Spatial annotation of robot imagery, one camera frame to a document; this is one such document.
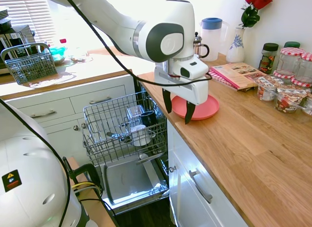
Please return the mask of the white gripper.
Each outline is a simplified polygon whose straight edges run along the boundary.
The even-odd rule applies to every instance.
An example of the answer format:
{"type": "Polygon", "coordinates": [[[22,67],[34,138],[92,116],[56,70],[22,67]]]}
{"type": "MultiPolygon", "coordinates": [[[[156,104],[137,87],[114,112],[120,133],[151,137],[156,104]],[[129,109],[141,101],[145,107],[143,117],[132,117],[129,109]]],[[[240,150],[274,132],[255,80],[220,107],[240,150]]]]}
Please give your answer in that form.
{"type": "MultiPolygon", "coordinates": [[[[155,67],[154,80],[160,84],[183,84],[192,82],[185,77],[172,78],[159,66],[155,67]]],[[[195,105],[204,103],[208,98],[208,79],[205,76],[195,79],[195,83],[183,86],[162,86],[162,96],[168,113],[172,111],[171,93],[187,100],[185,124],[188,124],[195,111],[195,105]]]]}

